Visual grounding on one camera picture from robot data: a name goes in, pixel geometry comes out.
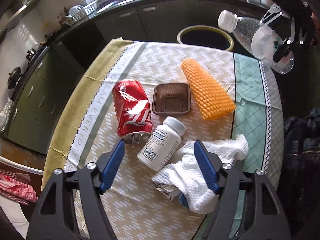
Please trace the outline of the clear plastic water bottle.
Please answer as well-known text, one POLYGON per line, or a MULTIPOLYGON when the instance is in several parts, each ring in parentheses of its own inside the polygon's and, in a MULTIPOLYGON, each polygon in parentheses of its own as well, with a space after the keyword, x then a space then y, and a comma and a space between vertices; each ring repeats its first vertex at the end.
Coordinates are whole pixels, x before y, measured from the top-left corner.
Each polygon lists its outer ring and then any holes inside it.
POLYGON ((238 42, 264 66, 269 66, 279 74, 286 74, 293 69, 295 59, 293 52, 281 56, 278 62, 273 55, 284 41, 268 25, 250 17, 239 17, 224 10, 217 20, 220 29, 232 33, 238 42))

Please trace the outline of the white paper towel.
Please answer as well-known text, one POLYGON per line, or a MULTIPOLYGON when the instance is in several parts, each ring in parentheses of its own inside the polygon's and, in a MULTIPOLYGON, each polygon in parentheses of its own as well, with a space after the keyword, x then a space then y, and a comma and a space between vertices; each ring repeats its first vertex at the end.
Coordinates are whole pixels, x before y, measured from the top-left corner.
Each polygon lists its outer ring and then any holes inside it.
MULTIPOLYGON (((205 215, 214 211, 218 195, 210 190, 194 156, 195 141, 188 140, 171 158, 171 163, 157 172, 152 182, 158 186, 170 185, 186 197, 189 210, 205 215)), ((243 134, 234 140, 204 141, 208 152, 215 153, 223 163, 235 164, 247 157, 248 142, 243 134)))

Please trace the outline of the blue silver snack wrapper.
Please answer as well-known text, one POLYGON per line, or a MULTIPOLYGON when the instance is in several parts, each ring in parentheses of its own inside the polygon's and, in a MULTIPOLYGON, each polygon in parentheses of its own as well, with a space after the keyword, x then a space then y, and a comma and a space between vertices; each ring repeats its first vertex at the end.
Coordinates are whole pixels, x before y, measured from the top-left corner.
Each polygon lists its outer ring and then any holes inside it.
POLYGON ((185 195, 174 185, 167 185, 153 182, 155 189, 165 195, 168 200, 173 201, 175 198, 182 204, 183 207, 189 209, 188 201, 185 195))

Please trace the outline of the white pill bottle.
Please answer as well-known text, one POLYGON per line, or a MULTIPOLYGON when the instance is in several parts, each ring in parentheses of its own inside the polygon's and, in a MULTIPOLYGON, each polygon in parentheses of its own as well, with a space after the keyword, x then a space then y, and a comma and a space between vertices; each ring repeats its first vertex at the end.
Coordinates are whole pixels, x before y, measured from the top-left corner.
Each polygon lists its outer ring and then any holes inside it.
POLYGON ((150 169, 160 171, 177 151, 186 131, 178 119, 166 117, 137 154, 138 160, 150 169))

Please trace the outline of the red cola can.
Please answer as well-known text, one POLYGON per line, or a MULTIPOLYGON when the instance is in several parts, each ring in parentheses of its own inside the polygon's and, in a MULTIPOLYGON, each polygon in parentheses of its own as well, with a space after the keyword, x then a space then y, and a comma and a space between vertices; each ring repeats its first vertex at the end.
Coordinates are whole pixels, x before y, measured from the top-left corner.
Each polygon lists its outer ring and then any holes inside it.
POLYGON ((112 89, 118 121, 117 135, 126 144, 138 145, 152 132, 150 102, 140 82, 125 79, 112 89))

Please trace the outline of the orange foam net sleeve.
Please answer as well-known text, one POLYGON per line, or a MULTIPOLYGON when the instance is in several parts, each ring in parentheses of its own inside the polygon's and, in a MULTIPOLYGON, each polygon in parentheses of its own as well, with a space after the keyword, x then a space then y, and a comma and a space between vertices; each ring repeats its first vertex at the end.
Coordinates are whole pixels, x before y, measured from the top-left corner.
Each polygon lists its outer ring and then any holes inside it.
POLYGON ((181 68, 204 120, 218 119, 236 109, 224 88, 196 60, 183 60, 181 68))

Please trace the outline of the brown plastic tray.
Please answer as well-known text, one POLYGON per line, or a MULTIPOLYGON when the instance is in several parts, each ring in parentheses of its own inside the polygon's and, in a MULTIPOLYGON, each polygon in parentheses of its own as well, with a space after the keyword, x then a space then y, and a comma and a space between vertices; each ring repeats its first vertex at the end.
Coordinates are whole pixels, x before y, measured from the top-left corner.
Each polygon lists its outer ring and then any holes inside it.
POLYGON ((153 91, 152 111, 156 115, 182 115, 191 110, 191 91, 187 83, 163 83, 153 91))

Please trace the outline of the yellow rimmed trash bin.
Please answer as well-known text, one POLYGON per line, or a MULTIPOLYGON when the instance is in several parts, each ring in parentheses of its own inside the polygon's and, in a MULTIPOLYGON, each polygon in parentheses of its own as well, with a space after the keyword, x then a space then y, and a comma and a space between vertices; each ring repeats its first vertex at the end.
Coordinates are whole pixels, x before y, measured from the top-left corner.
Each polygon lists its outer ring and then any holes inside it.
POLYGON ((225 31, 208 25, 193 25, 182 29, 177 35, 179 44, 202 46, 232 51, 234 41, 225 31))

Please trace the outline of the patterned tablecloth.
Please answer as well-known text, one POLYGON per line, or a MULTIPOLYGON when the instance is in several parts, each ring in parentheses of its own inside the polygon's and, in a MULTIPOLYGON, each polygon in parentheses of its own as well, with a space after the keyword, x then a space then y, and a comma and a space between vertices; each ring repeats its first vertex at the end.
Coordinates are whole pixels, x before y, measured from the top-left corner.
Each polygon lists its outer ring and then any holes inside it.
POLYGON ((119 139, 124 158, 101 197, 118 239, 200 239, 217 196, 193 155, 196 140, 278 185, 283 111, 270 67, 224 50, 112 40, 74 90, 43 173, 94 163, 119 139))

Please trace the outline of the red checkered apron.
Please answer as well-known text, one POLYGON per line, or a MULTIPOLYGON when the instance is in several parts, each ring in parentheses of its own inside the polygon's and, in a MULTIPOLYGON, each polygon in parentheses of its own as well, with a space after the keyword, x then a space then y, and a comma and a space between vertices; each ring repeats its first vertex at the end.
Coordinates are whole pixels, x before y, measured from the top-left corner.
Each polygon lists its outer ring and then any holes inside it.
POLYGON ((31 178, 28 174, 1 170, 0 177, 1 196, 26 206, 30 202, 37 202, 37 193, 30 185, 31 178))

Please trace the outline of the black wok on stove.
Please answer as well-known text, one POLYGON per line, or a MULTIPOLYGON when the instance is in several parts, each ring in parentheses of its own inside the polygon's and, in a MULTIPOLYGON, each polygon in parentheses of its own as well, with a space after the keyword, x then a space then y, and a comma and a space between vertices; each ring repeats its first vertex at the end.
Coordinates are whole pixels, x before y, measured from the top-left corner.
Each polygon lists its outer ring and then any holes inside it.
POLYGON ((16 67, 12 70, 12 72, 9 73, 9 78, 7 81, 7 88, 8 89, 14 89, 16 85, 18 84, 18 81, 21 78, 21 68, 16 67))

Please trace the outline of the white dish rack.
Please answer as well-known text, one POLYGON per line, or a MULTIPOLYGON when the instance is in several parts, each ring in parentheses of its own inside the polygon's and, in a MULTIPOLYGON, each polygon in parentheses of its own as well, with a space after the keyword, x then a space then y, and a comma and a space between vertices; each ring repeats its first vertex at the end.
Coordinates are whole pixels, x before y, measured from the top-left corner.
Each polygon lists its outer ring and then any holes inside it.
POLYGON ((69 9, 68 15, 66 16, 66 20, 63 22, 63 24, 66 24, 68 26, 72 26, 76 22, 82 20, 83 18, 86 18, 87 16, 96 13, 97 8, 99 5, 99 1, 95 0, 92 3, 89 3, 85 7, 80 5, 75 5, 69 9))

